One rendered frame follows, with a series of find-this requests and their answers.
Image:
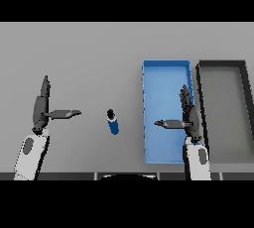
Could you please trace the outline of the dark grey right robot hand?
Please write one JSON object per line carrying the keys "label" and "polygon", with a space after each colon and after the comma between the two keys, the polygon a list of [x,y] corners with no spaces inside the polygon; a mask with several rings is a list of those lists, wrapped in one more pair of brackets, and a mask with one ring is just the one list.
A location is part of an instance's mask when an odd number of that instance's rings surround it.
{"label": "dark grey right robot hand", "polygon": [[199,119],[197,110],[191,101],[191,94],[186,85],[183,85],[179,94],[182,103],[183,119],[182,120],[159,120],[154,124],[165,129],[184,129],[186,135],[190,137],[193,143],[201,140],[199,132]]}

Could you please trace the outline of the dark grey bin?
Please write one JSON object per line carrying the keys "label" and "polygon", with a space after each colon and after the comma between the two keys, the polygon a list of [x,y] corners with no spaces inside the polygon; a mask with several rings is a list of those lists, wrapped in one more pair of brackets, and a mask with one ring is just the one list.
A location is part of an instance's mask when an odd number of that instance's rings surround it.
{"label": "dark grey bin", "polygon": [[254,103],[246,61],[195,67],[204,142],[213,165],[254,165]]}

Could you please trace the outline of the blue pipe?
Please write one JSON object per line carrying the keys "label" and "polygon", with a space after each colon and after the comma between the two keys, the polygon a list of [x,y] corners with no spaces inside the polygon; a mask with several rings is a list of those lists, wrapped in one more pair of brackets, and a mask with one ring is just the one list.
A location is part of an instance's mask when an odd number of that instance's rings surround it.
{"label": "blue pipe", "polygon": [[109,125],[110,132],[113,135],[117,135],[119,133],[119,126],[116,114],[112,109],[107,110],[107,123]]}

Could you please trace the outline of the blue bin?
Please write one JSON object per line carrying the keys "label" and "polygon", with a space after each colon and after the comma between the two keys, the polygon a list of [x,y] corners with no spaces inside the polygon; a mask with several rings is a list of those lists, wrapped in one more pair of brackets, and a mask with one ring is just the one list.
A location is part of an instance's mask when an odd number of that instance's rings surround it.
{"label": "blue bin", "polygon": [[183,120],[180,99],[183,85],[194,101],[191,62],[188,59],[144,59],[143,127],[145,164],[182,164],[184,129],[164,129],[155,125],[160,120]]}

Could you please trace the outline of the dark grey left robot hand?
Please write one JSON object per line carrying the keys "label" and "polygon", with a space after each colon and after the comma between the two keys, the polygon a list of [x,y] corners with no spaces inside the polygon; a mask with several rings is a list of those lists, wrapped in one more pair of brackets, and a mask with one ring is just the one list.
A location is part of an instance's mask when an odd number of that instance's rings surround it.
{"label": "dark grey left robot hand", "polygon": [[70,119],[80,115],[80,110],[50,110],[51,83],[47,76],[44,77],[40,94],[36,97],[33,111],[33,128],[36,135],[42,135],[48,126],[49,120]]}

